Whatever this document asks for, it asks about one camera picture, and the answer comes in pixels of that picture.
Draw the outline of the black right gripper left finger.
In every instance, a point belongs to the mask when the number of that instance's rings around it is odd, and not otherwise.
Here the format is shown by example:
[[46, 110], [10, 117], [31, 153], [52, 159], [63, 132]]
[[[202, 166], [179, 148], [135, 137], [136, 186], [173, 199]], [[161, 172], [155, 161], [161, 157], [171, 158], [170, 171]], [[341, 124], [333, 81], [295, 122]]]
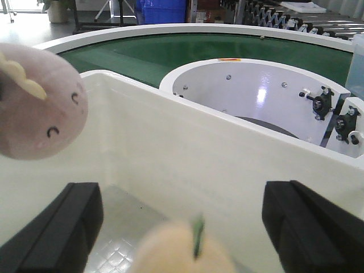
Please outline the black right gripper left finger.
[[102, 223], [98, 183], [69, 183], [1, 246], [1, 272], [83, 272]]

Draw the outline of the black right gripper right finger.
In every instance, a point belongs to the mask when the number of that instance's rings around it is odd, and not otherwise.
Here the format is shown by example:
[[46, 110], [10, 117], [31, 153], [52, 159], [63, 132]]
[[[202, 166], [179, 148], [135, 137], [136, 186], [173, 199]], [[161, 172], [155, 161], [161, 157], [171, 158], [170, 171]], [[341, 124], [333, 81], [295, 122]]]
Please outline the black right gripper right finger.
[[304, 184], [267, 182], [262, 221], [284, 272], [363, 272], [363, 220]]

